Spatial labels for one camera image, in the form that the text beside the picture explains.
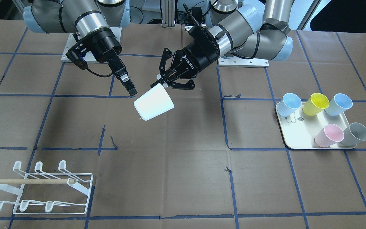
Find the pink cup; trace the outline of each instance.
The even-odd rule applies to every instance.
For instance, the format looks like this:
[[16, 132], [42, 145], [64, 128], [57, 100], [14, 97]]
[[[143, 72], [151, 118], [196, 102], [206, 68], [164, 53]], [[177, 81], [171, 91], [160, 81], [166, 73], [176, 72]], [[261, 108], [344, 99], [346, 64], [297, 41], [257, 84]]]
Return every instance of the pink cup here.
[[327, 124], [314, 138], [315, 143], [320, 147], [329, 147], [344, 139], [343, 130], [335, 124]]

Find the yellow cup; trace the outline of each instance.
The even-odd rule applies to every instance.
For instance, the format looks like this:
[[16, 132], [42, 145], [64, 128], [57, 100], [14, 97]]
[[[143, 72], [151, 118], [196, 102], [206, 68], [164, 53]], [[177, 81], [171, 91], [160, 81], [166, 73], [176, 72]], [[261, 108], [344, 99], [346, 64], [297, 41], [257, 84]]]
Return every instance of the yellow cup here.
[[303, 112], [308, 116], [315, 116], [317, 113], [329, 107], [330, 102], [327, 97], [321, 93], [314, 93], [303, 107]]

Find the black fabric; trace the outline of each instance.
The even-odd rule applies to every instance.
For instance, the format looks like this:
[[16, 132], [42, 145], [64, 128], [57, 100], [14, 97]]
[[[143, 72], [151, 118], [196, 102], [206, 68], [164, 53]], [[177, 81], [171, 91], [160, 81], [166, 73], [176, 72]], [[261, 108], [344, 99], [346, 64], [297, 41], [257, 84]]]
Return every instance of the black fabric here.
[[313, 31], [366, 32], [366, 0], [332, 0], [310, 27]]

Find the white drying rack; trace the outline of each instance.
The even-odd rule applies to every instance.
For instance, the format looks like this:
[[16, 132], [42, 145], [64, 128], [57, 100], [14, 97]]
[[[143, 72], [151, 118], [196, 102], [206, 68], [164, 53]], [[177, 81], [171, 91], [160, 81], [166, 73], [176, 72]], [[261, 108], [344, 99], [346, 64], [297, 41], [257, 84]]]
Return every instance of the white drying rack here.
[[[21, 170], [21, 161], [16, 161], [13, 166], [13, 171], [19, 174], [22, 179], [19, 179], [20, 183], [15, 183], [12, 181], [16, 181], [17, 179], [0, 179], [0, 181], [7, 181], [9, 184], [21, 184], [20, 188], [0, 183], [0, 190], [12, 193], [17, 195], [17, 199], [15, 202], [12, 201], [0, 201], [0, 211], [4, 204], [12, 204], [14, 205], [12, 213], [14, 214], [86, 214], [88, 203], [90, 201], [90, 194], [93, 184], [93, 174], [91, 173], [71, 173], [66, 169], [66, 161], [60, 161], [58, 165], [58, 170], [61, 173], [46, 173], [42, 171], [43, 163], [41, 161], [37, 162], [35, 165], [35, 172], [24, 172]], [[90, 176], [89, 180], [83, 180], [79, 176]], [[78, 203], [70, 203], [63, 201], [38, 201], [38, 200], [22, 200], [20, 201], [25, 184], [66, 184], [75, 190], [81, 192], [82, 194], [87, 196], [86, 203], [78, 204]], [[86, 188], [84, 185], [80, 183], [88, 183], [88, 187]], [[44, 212], [25, 212], [28, 209], [28, 206], [33, 205], [45, 205]], [[84, 206], [84, 212], [52, 212], [55, 206], [60, 207], [71, 207], [71, 206]]]

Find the gray cup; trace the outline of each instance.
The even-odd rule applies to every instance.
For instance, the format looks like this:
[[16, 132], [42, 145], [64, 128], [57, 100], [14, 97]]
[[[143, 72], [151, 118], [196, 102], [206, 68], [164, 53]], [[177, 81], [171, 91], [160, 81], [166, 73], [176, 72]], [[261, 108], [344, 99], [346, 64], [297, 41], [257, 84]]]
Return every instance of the gray cup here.
[[363, 141], [366, 141], [366, 127], [361, 123], [351, 123], [344, 130], [344, 140], [340, 143], [345, 146], [352, 146]]

